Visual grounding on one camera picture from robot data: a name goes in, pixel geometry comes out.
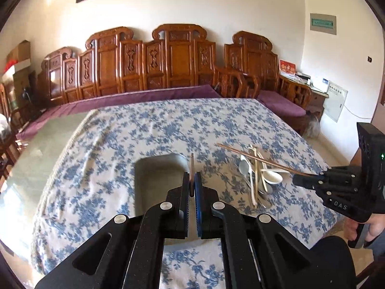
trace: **tablecloth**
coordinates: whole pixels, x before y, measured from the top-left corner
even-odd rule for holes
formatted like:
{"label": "tablecloth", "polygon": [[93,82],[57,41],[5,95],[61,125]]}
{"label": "tablecloth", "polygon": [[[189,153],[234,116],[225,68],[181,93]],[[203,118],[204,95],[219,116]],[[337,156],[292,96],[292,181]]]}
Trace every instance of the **tablecloth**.
{"label": "tablecloth", "polygon": [[[134,164],[143,157],[194,153],[203,184],[240,212],[269,213],[307,247],[338,215],[314,192],[284,175],[269,196],[273,207],[255,208],[241,175],[230,168],[237,155],[215,146],[247,150],[303,172],[327,168],[311,146],[256,100],[191,99],[147,102],[91,111],[63,150],[35,216],[31,258],[46,274],[116,214],[134,214]],[[165,247],[161,288],[225,288],[220,240]]]}

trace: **black handle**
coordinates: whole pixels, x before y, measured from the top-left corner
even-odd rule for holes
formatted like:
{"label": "black handle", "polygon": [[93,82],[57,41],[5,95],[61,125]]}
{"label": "black handle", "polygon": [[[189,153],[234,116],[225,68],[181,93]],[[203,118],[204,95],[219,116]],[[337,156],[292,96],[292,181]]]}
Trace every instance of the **black handle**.
{"label": "black handle", "polygon": [[365,238],[369,232],[370,224],[359,224],[357,228],[357,238],[354,241],[348,241],[349,248],[361,249],[365,244]]}

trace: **glass tabletop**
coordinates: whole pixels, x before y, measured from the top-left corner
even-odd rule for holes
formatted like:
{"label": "glass tabletop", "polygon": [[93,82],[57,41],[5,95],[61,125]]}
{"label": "glass tabletop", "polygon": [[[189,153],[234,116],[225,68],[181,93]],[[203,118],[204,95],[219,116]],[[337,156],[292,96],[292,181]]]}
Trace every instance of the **glass tabletop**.
{"label": "glass tabletop", "polygon": [[21,259],[27,261],[30,257],[33,216],[47,179],[86,115],[79,113],[47,122],[20,155],[2,187],[0,240]]}

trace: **white wall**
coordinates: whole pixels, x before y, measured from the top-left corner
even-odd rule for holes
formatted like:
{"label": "white wall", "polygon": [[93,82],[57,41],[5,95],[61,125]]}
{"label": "white wall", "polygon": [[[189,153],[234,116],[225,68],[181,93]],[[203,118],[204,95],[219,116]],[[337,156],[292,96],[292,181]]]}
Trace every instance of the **white wall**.
{"label": "white wall", "polygon": [[[357,122],[370,122],[384,69],[383,30],[365,0],[305,0],[305,43],[301,69],[348,90],[335,123],[321,119],[321,133],[348,160],[358,148]],[[337,35],[310,31],[310,13],[337,16]]]}
{"label": "white wall", "polygon": [[217,43],[219,63],[223,45],[246,30],[266,36],[283,59],[299,65],[304,40],[304,0],[22,0],[0,32],[0,66],[20,41],[31,41],[32,67],[40,71],[48,53],[74,46],[85,50],[87,38],[117,26],[134,29],[135,38],[151,40],[164,23],[193,23]]}

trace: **white cable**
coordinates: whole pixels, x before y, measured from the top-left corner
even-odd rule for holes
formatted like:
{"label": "white cable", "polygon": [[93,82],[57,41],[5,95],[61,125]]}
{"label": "white cable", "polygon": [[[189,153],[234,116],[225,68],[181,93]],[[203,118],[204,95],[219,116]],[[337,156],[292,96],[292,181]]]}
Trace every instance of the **white cable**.
{"label": "white cable", "polygon": [[356,114],[354,114],[352,111],[350,111],[345,105],[344,105],[343,107],[346,108],[346,110],[348,110],[348,112],[349,112],[350,114],[354,115],[354,116],[357,117],[357,118],[360,118],[360,119],[372,119],[372,118],[361,118],[361,117],[357,116]]}

